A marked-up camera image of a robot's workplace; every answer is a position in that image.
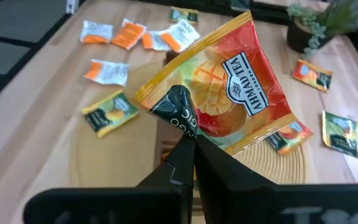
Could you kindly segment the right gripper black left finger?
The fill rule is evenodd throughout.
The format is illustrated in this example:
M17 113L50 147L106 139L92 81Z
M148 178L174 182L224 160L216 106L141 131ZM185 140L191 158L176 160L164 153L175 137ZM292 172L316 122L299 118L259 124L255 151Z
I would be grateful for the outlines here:
M190 224L195 140L182 136L135 187L57 188L34 195L24 224Z

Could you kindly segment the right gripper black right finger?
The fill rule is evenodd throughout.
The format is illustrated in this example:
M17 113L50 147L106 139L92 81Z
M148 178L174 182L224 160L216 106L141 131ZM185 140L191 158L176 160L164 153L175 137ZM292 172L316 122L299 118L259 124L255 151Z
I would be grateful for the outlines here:
M358 184L279 185L204 136L196 143L207 224L358 224Z

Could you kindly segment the brown wooden compartment tea box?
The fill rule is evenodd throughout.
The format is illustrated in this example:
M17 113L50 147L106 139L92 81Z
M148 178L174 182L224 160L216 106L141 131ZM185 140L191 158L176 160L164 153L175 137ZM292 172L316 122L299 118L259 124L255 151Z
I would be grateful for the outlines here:
M161 160L177 146L180 138L194 140L197 131L197 117L191 94L183 85L183 75L175 70L158 84L150 97L150 112L160 118L158 139Z

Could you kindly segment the round woven straw placemat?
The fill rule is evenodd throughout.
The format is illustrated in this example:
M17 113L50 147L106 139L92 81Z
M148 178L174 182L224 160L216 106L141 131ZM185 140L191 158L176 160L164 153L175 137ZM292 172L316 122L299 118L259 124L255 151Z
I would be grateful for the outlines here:
M71 184L74 187L131 187L159 164L158 122L141 111L134 119L98 138L81 119L71 150ZM302 147L286 155L276 153L266 141L234 155L239 162L277 184L304 184L308 162Z

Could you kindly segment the red orange mango tea packet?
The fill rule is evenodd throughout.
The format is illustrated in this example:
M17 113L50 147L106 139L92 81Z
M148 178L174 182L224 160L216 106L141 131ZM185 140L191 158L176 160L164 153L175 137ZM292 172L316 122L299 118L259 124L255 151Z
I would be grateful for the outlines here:
M292 77L320 91L327 92L331 85L332 71L325 70L305 60L298 60Z
M135 98L150 114L230 155L295 120L250 11L189 46Z
M313 132L303 123L294 121L267 137L268 143L279 154L286 154L309 139Z

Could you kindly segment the green yellow tea packet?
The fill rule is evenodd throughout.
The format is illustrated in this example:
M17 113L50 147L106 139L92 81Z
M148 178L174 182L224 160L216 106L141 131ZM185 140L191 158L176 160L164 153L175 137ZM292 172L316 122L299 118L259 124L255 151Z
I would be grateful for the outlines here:
M105 97L97 103L82 108L81 114L92 127L98 138L135 118L139 112L122 90Z
M198 15L199 12L197 10L171 6L168 20L177 22L179 19L186 19L190 24L197 24Z
M358 158L358 121L322 111L322 138L327 147Z

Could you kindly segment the white orange tea packet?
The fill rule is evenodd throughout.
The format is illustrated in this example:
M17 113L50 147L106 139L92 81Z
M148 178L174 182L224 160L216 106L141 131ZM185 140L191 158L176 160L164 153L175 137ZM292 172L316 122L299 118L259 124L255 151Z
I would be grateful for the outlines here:
M170 46L167 45L160 36L159 31L146 32L142 37L142 45L144 49L156 51L169 51Z
M125 86L128 80L129 65L104 60L91 59L90 69L84 77L101 85Z
M91 21L83 21L80 42L83 44L108 44L113 35L114 26Z
M175 52L182 52L200 38L196 29L185 19L179 19L174 25L163 30L161 39Z

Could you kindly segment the potted green succulent plant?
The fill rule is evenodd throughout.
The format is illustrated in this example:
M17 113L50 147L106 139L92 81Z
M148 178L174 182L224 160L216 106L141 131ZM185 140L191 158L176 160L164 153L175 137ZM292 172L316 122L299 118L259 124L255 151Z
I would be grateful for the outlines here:
M334 0L320 11L293 3L287 7L287 14L290 17L287 44L301 53L304 59L308 59L335 36L358 28L357 0Z

